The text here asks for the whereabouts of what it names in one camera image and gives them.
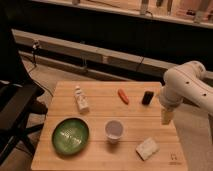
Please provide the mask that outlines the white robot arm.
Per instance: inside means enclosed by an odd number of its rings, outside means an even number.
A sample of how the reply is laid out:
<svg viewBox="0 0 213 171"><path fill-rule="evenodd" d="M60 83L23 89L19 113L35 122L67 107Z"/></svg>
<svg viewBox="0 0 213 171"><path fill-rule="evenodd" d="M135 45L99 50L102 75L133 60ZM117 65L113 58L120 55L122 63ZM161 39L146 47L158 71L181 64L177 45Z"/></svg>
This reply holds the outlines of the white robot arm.
<svg viewBox="0 0 213 171"><path fill-rule="evenodd" d="M190 61L168 69L163 76L165 85L158 98L162 105L161 123L168 125L173 110L186 98L213 116L213 87L202 81L206 69L199 61Z"/></svg>

